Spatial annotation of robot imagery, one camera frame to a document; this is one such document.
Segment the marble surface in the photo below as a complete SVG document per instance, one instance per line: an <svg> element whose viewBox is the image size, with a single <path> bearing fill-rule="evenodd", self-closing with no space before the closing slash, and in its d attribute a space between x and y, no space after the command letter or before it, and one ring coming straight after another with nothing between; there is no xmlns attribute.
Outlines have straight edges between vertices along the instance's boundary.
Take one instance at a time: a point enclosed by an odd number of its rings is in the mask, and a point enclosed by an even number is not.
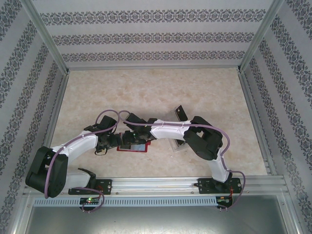
<svg viewBox="0 0 312 234"><path fill-rule="evenodd" d="M228 168L246 175L267 174L234 68L72 71L51 146L77 136L102 110L128 110L147 120L164 118L179 105L189 119L201 116L228 133ZM117 132L125 130L119 124ZM153 141L147 153L111 149L97 156L89 150L70 167L83 167L97 177L211 176L207 161L189 147L173 152L167 139Z"/></svg>

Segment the perforated metal strip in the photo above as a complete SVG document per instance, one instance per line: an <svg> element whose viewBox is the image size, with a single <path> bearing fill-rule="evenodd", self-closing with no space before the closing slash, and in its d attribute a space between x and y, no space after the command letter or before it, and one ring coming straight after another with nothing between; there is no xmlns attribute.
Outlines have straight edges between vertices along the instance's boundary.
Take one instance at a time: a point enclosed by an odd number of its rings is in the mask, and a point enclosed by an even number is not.
<svg viewBox="0 0 312 234"><path fill-rule="evenodd" d="M77 207L79 197L36 198L34 207ZM215 206L215 196L181 197L106 197L106 207L151 207L151 206Z"/></svg>

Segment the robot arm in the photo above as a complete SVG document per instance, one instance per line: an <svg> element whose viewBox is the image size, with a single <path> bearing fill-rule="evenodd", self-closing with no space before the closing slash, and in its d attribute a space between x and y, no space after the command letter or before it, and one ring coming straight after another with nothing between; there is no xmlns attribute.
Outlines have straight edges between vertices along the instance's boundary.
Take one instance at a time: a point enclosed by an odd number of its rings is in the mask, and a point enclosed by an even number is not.
<svg viewBox="0 0 312 234"><path fill-rule="evenodd" d="M232 174L223 168L220 156L222 147L222 134L218 131L186 127L184 124L204 124L210 125L201 117L194 117L193 120L184 122L167 122L156 118L151 118L147 122L136 115L130 113L126 118L132 123L159 123L160 126L134 126L126 125L132 131L126 131L122 138L119 134L113 134L108 131L101 134L92 134L80 138L65 149L56 157L50 175L48 188L49 197L56 197L63 189L75 187L94 188L96 175L88 170L79 168L78 170L68 170L68 165L81 154L95 148L96 152L108 150L119 145L145 144L149 140L160 138L173 138L186 141L192 150L202 159L207 160L212 177L215 181L225 183ZM104 116L100 124L88 126L80 133L87 133L104 130L114 126L116 121L108 116ZM165 124L181 124L182 126L168 126ZM34 158L31 168L26 177L26 184L40 192L44 192L45 180L47 177L47 166L55 154L64 144L53 147L41 147Z"/></svg>

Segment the metal base plate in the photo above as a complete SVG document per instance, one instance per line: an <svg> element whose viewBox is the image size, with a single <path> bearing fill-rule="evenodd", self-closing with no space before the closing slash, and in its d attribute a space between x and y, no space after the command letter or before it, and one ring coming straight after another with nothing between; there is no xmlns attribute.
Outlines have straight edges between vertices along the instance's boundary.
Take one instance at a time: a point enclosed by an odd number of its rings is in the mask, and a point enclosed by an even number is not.
<svg viewBox="0 0 312 234"><path fill-rule="evenodd" d="M233 189L233 194L239 194L242 190L239 178L231 178L227 188L222 191L215 187L212 178L199 178L198 187L200 194L230 194L231 188Z"/></svg>
<svg viewBox="0 0 312 234"><path fill-rule="evenodd" d="M101 191L104 195L110 195L112 191L112 180L111 179L97 179L96 190ZM96 192L79 190L79 189L69 189L69 195L98 195Z"/></svg>

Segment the patterned wallpaper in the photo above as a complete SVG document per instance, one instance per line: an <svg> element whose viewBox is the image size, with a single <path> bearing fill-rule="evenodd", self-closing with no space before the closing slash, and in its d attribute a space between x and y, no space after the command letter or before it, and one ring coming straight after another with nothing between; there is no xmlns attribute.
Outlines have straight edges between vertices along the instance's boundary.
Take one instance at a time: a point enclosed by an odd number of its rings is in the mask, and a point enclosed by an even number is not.
<svg viewBox="0 0 312 234"><path fill-rule="evenodd" d="M0 3L0 233L42 146L63 74L18 0Z"/></svg>
<svg viewBox="0 0 312 234"><path fill-rule="evenodd" d="M312 233L312 8L286 0L245 71L276 169Z"/></svg>
<svg viewBox="0 0 312 234"><path fill-rule="evenodd" d="M272 0L35 0L69 68L239 65Z"/></svg>

